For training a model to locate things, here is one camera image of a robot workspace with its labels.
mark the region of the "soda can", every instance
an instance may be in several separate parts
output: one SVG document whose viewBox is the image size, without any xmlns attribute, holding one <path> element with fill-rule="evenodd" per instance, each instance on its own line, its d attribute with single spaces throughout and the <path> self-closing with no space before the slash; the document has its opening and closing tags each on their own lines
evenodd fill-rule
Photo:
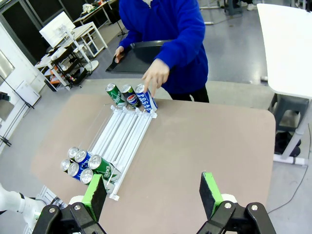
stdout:
<svg viewBox="0 0 312 234">
<path fill-rule="evenodd" d="M 106 87 L 106 92 L 111 96 L 112 100 L 116 103 L 117 106 L 127 106 L 128 103 L 125 97 L 121 94 L 117 86 L 113 83 L 110 83 Z"/>
<path fill-rule="evenodd" d="M 104 179 L 107 180 L 111 177 L 115 168 L 112 163 L 104 160 L 100 155 L 93 155 L 88 162 L 88 167 L 98 174 L 102 174 Z M 120 175 L 121 172 L 115 169 L 111 181 L 119 179 Z"/>
<path fill-rule="evenodd" d="M 72 147 L 68 150 L 67 155 L 70 159 L 74 159 L 78 151 L 79 151 L 78 147 Z"/>
<path fill-rule="evenodd" d="M 83 168 L 76 162 L 73 162 L 72 164 L 70 164 L 67 173 L 68 175 L 70 175 L 71 177 L 80 180 L 80 175 L 83 171 Z"/>
<path fill-rule="evenodd" d="M 86 168 L 81 172 L 80 181 L 83 184 L 90 184 L 93 178 L 93 171 L 90 168 Z"/>
<path fill-rule="evenodd" d="M 60 168 L 61 168 L 61 170 L 64 171 L 64 172 L 67 172 L 67 170 L 68 170 L 68 168 L 69 168 L 69 166 L 70 166 L 71 163 L 72 163 L 72 162 L 70 161 L 69 158 L 64 159 L 64 160 L 60 163 Z"/>
<path fill-rule="evenodd" d="M 88 161 L 92 155 L 86 150 L 79 150 L 75 156 L 75 161 L 83 168 L 88 168 Z"/>
<path fill-rule="evenodd" d="M 127 99 L 127 102 L 133 106 L 139 108 L 141 106 L 140 100 L 137 98 L 136 93 L 133 91 L 133 88 L 129 84 L 125 84 L 122 89 L 121 93 Z"/>
<path fill-rule="evenodd" d="M 139 84 L 135 88 L 135 93 L 138 99 L 140 99 L 140 101 L 142 102 L 144 108 L 146 109 L 148 113 L 150 113 L 151 110 L 156 111 L 158 106 L 154 98 L 152 97 L 151 92 L 147 90 L 147 92 L 144 93 L 143 91 L 144 91 L 144 84 Z"/>
</svg>

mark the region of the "black tray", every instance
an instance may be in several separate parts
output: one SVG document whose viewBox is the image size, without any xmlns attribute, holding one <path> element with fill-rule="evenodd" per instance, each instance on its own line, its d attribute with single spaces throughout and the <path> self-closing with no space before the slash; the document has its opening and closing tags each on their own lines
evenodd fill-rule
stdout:
<svg viewBox="0 0 312 234">
<path fill-rule="evenodd" d="M 106 71 L 111 73 L 144 74 L 159 54 L 162 45 L 168 41 L 154 40 L 132 43 L 124 50 L 125 56 L 119 63 L 115 63 L 116 57 L 114 56 L 112 64 Z"/>
</svg>

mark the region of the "can lid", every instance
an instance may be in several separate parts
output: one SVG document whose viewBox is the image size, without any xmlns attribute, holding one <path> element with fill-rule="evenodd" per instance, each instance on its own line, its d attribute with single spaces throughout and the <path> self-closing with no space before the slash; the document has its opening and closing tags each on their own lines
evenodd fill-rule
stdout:
<svg viewBox="0 0 312 234">
<path fill-rule="evenodd" d="M 75 156 L 75 161 L 76 162 L 82 162 L 86 158 L 86 156 L 87 156 L 86 150 L 79 150 Z"/>
<path fill-rule="evenodd" d="M 79 164 L 76 162 L 73 162 L 72 164 L 70 164 L 69 168 L 68 168 L 68 175 L 70 175 L 71 177 L 77 175 L 79 171 Z"/>
<path fill-rule="evenodd" d="M 121 88 L 121 92 L 127 93 L 129 90 L 131 89 L 131 85 L 130 84 L 125 84 L 122 88 Z"/>
<path fill-rule="evenodd" d="M 93 171 L 90 168 L 84 169 L 80 175 L 80 181 L 84 184 L 91 182 L 93 177 Z"/>
<path fill-rule="evenodd" d="M 67 155 L 69 158 L 74 158 L 78 151 L 79 151 L 78 147 L 72 147 L 68 150 Z"/>
<path fill-rule="evenodd" d="M 106 91 L 112 91 L 114 88 L 116 87 L 116 85 L 114 83 L 110 83 L 106 86 Z"/>
<path fill-rule="evenodd" d="M 93 155 L 88 162 L 88 167 L 91 169 L 96 169 L 101 165 L 102 158 L 100 155 Z"/>
<path fill-rule="evenodd" d="M 142 93 L 144 91 L 144 84 L 139 84 L 136 88 L 135 88 L 135 92 L 136 93 Z"/>
<path fill-rule="evenodd" d="M 62 169 L 62 171 L 67 171 L 68 168 L 70 166 L 70 160 L 69 158 L 64 159 L 61 163 L 60 163 L 60 168 Z"/>
</svg>

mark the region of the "gray floor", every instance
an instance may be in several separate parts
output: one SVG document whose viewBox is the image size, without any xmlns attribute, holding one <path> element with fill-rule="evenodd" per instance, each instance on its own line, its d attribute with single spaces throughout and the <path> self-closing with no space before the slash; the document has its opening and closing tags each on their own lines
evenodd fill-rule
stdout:
<svg viewBox="0 0 312 234">
<path fill-rule="evenodd" d="M 287 0 L 270 2 L 289 4 Z M 201 0 L 200 5 L 207 6 L 207 1 Z M 215 22 L 215 25 L 206 27 L 203 42 L 209 62 L 208 79 L 259 84 L 260 77 L 267 75 L 267 66 L 258 11 L 247 11 L 244 8 L 243 15 L 227 17 L 222 9 L 216 9 L 202 10 L 202 15 L 205 21 Z M 105 72 L 120 40 L 121 37 L 114 38 L 109 43 L 109 48 L 97 57 L 101 65 L 90 79 L 141 77 Z"/>
<path fill-rule="evenodd" d="M 274 3 L 289 4 L 287 1 L 274 1 Z M 222 10 L 213 11 L 212 14 L 215 22 L 226 19 Z M 203 15 L 205 20 L 209 20 L 209 12 L 204 12 Z M 135 85 L 140 82 L 139 79 L 134 79 L 140 76 L 105 73 L 119 40 L 119 38 L 113 39 L 109 43 L 109 48 L 97 57 L 100 66 L 90 77 L 93 80 L 86 80 L 82 84 L 82 89 L 74 88 L 70 92 L 62 90 L 53 93 L 45 88 L 42 91 L 42 100 L 35 106 L 35 110 L 31 110 L 24 117 L 10 139 L 13 143 L 12 147 L 6 147 L 0 155 L 0 182 L 5 189 L 22 192 L 26 196 L 35 196 L 40 192 L 42 184 L 31 174 L 30 163 L 46 132 L 52 127 L 58 127 L 52 126 L 51 122 L 71 95 L 106 94 L 105 85 L 113 78 L 131 78 L 114 80 L 117 84 Z M 235 16 L 234 19 L 207 26 L 204 43 L 210 66 L 207 89 L 211 103 L 266 109 L 273 95 L 270 89 L 266 86 L 247 84 L 259 84 L 260 76 L 267 74 L 257 11 L 244 11 L 243 16 Z M 169 98 L 169 96 L 160 89 L 156 98 Z M 300 146 L 301 157 L 308 157 L 311 150 L 309 145 L 310 134 L 307 131 Z M 271 189 L 266 205 L 268 211 L 291 198 L 304 172 L 303 167 L 274 163 Z M 312 171 L 308 169 L 294 199 L 287 206 L 270 214 L 276 233 L 311 233 L 308 224 L 312 219 L 312 212 L 308 206 L 312 194 L 312 187 L 309 184 L 311 179 Z M 6 212 L 0 216 L 1 234 L 22 233 L 24 226 L 20 214 Z"/>
</svg>

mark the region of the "person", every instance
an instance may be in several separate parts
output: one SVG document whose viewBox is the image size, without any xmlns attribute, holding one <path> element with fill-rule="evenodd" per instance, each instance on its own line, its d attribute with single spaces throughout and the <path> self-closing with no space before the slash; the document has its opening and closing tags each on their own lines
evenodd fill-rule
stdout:
<svg viewBox="0 0 312 234">
<path fill-rule="evenodd" d="M 161 86 L 174 100 L 209 102 L 205 84 L 208 60 L 203 46 L 205 24 L 197 0 L 120 0 L 119 13 L 128 36 L 116 49 L 118 63 L 133 42 L 171 40 L 143 76 L 152 96 Z"/>
</svg>

